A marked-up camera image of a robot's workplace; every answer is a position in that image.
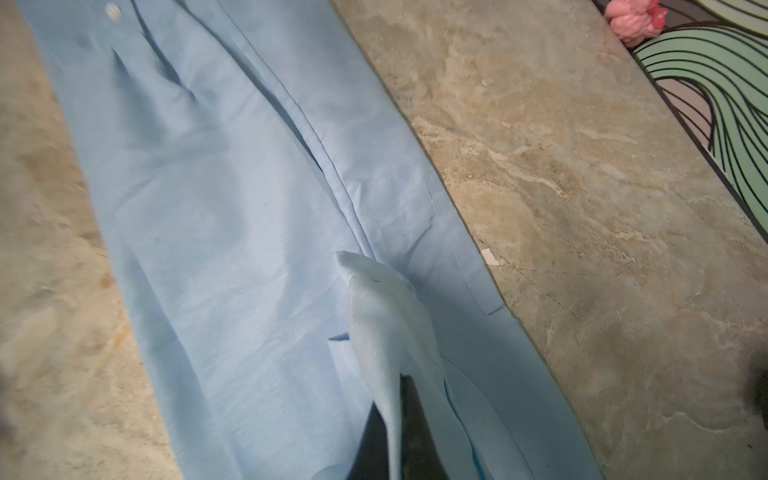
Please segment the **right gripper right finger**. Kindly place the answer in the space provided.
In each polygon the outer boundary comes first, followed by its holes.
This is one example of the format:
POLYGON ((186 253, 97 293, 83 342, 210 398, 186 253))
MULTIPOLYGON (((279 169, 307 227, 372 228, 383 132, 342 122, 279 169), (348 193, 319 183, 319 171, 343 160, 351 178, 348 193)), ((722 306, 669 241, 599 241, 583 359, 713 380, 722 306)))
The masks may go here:
POLYGON ((415 381, 400 377, 402 406, 401 470, 404 480, 447 480, 415 381))

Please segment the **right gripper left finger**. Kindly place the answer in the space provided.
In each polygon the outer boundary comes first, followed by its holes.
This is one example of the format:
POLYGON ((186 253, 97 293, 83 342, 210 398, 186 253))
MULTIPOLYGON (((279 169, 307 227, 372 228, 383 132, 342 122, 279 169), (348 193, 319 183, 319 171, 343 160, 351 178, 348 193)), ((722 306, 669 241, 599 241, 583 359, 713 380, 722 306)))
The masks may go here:
POLYGON ((375 404, 371 405, 358 451, 346 479, 389 479, 386 425, 375 404))

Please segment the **light blue long sleeve shirt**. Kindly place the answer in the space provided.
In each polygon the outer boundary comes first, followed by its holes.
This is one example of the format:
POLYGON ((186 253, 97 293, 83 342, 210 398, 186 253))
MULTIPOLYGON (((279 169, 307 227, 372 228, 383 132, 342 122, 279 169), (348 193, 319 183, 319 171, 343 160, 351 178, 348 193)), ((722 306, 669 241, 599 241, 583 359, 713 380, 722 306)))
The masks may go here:
POLYGON ((451 479, 597 479, 327 1, 22 1, 183 475, 345 479, 400 377, 451 479))

